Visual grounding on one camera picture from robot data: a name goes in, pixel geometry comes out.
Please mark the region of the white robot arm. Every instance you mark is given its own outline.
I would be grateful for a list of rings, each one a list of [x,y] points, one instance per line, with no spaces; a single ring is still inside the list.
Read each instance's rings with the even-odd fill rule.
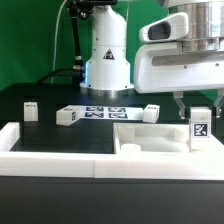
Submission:
[[[129,87],[133,72],[137,92],[173,93],[182,118],[190,116],[185,91],[216,89],[211,113],[218,117],[224,103],[224,0],[154,1],[168,15],[140,29],[143,46],[129,65],[127,23],[112,10],[118,0],[77,0],[80,16],[93,17],[92,56],[81,88],[114,94]]]

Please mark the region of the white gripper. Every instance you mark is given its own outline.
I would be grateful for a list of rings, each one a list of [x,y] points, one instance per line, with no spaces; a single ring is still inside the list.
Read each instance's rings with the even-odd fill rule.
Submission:
[[[212,116],[219,118],[224,104],[224,50],[183,53],[180,42],[143,45],[135,57],[134,86],[139,93],[174,92],[182,119],[189,118],[182,91],[218,89]]]

